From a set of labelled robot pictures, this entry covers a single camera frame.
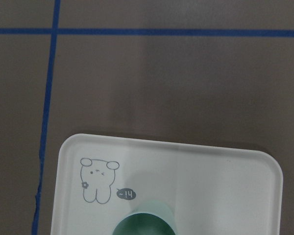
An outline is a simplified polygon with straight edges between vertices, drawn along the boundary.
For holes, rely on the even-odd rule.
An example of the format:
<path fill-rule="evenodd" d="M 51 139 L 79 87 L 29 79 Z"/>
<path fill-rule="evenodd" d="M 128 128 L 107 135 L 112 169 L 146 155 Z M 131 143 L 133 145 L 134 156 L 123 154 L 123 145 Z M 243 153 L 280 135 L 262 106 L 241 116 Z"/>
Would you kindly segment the light green plastic cup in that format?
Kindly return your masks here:
<path fill-rule="evenodd" d="M 164 202 L 142 202 L 115 226 L 113 235 L 176 235 L 174 214 Z"/>

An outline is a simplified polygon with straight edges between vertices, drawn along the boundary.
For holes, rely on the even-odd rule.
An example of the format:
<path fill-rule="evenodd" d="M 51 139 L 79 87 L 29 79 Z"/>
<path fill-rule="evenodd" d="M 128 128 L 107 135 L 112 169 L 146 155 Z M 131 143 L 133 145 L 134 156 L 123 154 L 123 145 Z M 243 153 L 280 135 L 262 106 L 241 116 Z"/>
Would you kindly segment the cream rabbit print tray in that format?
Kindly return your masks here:
<path fill-rule="evenodd" d="M 179 235 L 277 235 L 282 189 L 262 151 L 75 134 L 59 151 L 51 234 L 110 235 L 158 201 Z"/>

